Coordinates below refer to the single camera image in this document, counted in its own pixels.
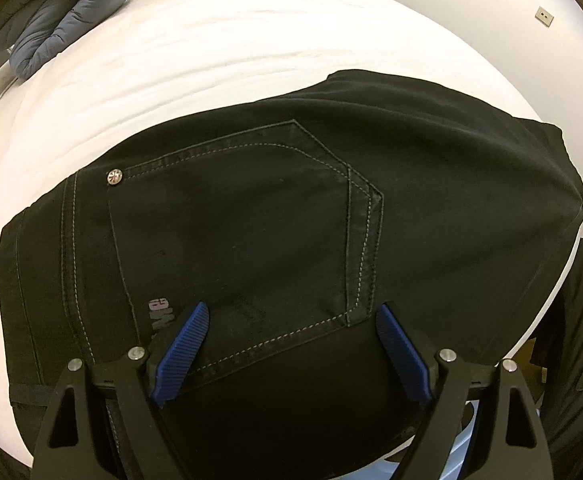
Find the black strap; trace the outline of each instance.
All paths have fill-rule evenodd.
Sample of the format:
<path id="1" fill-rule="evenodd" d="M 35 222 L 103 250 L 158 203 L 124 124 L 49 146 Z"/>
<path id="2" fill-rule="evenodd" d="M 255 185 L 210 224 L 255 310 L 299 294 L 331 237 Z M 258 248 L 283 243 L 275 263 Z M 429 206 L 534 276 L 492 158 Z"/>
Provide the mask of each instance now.
<path id="1" fill-rule="evenodd" d="M 49 406 L 53 386 L 44 384 L 9 384 L 9 400 L 30 406 Z"/>
<path id="2" fill-rule="evenodd" d="M 121 415 L 121 411 L 118 408 L 118 402 L 113 399 L 105 399 L 105 406 L 107 407 L 107 415 L 109 416 L 109 425 L 112 428 L 114 440 L 116 441 L 118 458 L 123 467 L 126 480 L 144 480 L 138 462 L 136 461 L 136 456 L 132 450 L 132 444 L 130 443 L 129 437 L 127 437 L 123 415 Z"/>

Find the jeans back pocket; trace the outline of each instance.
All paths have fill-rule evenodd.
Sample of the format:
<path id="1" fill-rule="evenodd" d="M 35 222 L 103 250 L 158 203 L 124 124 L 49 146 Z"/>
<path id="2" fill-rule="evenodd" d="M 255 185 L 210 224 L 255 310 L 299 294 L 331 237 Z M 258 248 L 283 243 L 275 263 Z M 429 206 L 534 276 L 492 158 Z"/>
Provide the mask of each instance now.
<path id="1" fill-rule="evenodd" d="M 120 171 L 108 206 L 141 342 L 210 308 L 187 388 L 371 316 L 382 194 L 296 121 Z"/>

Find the white wall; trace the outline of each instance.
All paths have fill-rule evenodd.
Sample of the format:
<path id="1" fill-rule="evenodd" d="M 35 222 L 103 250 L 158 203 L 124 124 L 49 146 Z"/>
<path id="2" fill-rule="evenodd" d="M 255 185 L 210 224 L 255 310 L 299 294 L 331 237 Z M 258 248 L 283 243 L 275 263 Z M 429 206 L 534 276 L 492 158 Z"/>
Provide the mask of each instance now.
<path id="1" fill-rule="evenodd" d="M 397 0 L 469 43 L 563 130 L 583 178 L 583 11 L 574 0 Z M 555 16 L 547 28 L 542 6 Z"/>

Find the silver bolt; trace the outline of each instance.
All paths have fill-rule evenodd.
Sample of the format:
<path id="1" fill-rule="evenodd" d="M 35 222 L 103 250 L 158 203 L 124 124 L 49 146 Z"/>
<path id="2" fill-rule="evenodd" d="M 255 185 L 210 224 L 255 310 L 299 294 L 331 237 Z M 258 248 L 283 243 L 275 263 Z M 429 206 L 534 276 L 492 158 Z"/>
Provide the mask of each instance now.
<path id="1" fill-rule="evenodd" d="M 123 172 L 121 170 L 111 170 L 107 173 L 107 184 L 115 186 L 123 179 Z"/>
<path id="2" fill-rule="evenodd" d="M 142 346 L 135 346 L 127 352 L 127 357 L 132 361 L 138 361 L 145 357 L 145 349 Z"/>
<path id="3" fill-rule="evenodd" d="M 518 370 L 518 365 L 516 364 L 516 361 L 513 361 L 512 359 L 505 359 L 503 361 L 503 368 L 508 372 L 515 372 Z"/>
<path id="4" fill-rule="evenodd" d="M 452 363 L 456 361 L 457 357 L 456 352 L 449 348 L 443 348 L 440 352 L 438 352 L 438 355 L 440 355 L 441 359 L 446 363 Z"/>
<path id="5" fill-rule="evenodd" d="M 70 363 L 67 365 L 67 368 L 69 368 L 69 370 L 72 372 L 76 372 L 82 368 L 82 365 L 83 361 L 81 361 L 80 359 L 72 359 Z"/>

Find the white mattress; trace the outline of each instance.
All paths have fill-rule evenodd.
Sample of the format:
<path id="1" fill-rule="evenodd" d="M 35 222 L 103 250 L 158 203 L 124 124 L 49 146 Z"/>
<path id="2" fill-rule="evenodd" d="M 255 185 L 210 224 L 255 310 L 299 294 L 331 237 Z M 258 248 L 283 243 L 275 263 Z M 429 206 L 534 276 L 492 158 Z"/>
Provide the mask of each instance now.
<path id="1" fill-rule="evenodd" d="M 128 0 L 27 82 L 0 69 L 0 231 L 138 131 L 347 68 L 434 81 L 539 120 L 472 47 L 393 0 Z M 31 465 L 4 352 L 0 322 L 0 446 Z"/>

